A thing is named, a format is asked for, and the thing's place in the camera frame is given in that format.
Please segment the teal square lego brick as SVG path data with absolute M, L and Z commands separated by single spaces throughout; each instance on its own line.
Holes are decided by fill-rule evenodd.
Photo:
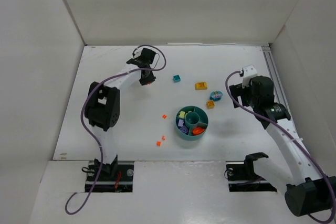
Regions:
M 180 78 L 179 75 L 175 75 L 175 76 L 173 76 L 173 81 L 174 81 L 175 83 L 180 82 L 180 80 L 181 80 L 181 78 Z

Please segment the teal frog lotus lego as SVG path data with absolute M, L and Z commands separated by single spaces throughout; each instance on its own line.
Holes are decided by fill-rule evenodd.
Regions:
M 219 101 L 222 99 L 223 93 L 221 91 L 213 91 L 210 94 L 210 100 L 212 101 Z

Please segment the yellow square lego brick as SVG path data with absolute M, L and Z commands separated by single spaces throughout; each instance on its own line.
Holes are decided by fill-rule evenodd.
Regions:
M 213 109 L 215 107 L 215 102 L 213 100 L 209 100 L 206 102 L 208 109 Z

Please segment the yellow curved lego brick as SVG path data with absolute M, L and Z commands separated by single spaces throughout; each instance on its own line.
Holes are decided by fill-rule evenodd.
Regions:
M 197 82 L 195 83 L 195 90 L 207 90 L 207 83 L 206 82 Z

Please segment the lime green square lego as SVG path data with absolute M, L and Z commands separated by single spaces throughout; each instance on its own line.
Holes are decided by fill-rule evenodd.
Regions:
M 184 119 L 185 115 L 186 115 L 185 111 L 180 111 L 179 114 L 178 114 L 178 117 Z

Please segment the orange round dome lego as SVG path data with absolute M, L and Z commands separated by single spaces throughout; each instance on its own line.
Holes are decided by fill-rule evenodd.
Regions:
M 201 135 L 203 132 L 205 132 L 205 128 L 202 127 L 196 127 L 192 130 L 193 135 Z

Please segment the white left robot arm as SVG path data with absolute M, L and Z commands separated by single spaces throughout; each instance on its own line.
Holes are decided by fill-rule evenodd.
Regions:
M 135 82 L 142 86 L 153 83 L 156 80 L 154 73 L 165 66 L 166 57 L 159 48 L 140 45 L 133 50 L 132 57 L 126 61 L 121 71 L 100 82 L 91 83 L 81 109 L 80 120 L 98 146 L 99 158 L 94 160 L 91 168 L 95 176 L 113 176 L 116 173 L 118 156 L 109 153 L 108 141 L 97 137 L 93 129 L 99 128 L 104 132 L 112 129 L 120 117 L 121 91 Z M 85 124 L 84 119 L 88 120 L 93 129 Z

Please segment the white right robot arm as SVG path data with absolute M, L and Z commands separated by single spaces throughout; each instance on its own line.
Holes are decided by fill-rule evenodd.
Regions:
M 258 152 L 245 157 L 242 174 L 249 179 L 265 179 L 274 186 L 283 194 L 294 216 L 331 223 L 335 218 L 335 177 L 328 176 L 309 154 L 288 110 L 275 102 L 273 81 L 257 74 L 249 77 L 240 71 L 237 74 L 242 77 L 242 83 L 225 82 L 234 107 L 252 114 L 261 123 L 290 170 L 286 172 L 269 155 Z

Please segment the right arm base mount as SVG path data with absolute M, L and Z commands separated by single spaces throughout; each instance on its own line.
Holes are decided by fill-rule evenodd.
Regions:
M 243 161 L 226 161 L 224 177 L 228 181 L 228 190 L 234 192 L 277 192 L 277 189 L 254 171 L 254 162 L 268 158 L 263 152 L 246 155 Z

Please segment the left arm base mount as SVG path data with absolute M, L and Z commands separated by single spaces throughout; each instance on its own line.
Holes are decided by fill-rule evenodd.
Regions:
M 100 162 L 95 159 L 81 171 L 86 174 L 85 192 L 88 193 L 96 178 Z M 117 161 L 103 164 L 93 193 L 131 193 L 133 192 L 134 162 Z

